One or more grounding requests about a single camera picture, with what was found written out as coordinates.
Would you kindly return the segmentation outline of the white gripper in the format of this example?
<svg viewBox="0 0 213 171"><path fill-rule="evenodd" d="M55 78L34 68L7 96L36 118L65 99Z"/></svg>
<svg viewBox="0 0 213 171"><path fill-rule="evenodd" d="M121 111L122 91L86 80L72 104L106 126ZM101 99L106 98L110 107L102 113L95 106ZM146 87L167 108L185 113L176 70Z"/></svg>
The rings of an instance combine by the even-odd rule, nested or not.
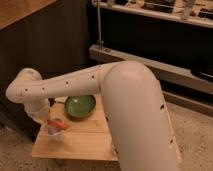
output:
<svg viewBox="0 0 213 171"><path fill-rule="evenodd" d="M26 113L35 122L44 124L50 118L50 103L47 99L36 100L26 104Z"/></svg>

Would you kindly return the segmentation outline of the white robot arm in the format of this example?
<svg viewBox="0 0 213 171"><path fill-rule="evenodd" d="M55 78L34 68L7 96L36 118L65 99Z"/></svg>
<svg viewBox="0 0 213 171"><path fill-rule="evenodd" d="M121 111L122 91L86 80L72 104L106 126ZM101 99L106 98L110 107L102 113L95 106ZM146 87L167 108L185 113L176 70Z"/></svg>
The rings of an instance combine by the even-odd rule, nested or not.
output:
<svg viewBox="0 0 213 171"><path fill-rule="evenodd" d="M100 94L122 171L180 171L178 148L161 85L136 61L108 63L44 79L22 69L6 89L35 121L48 119L48 100Z"/></svg>

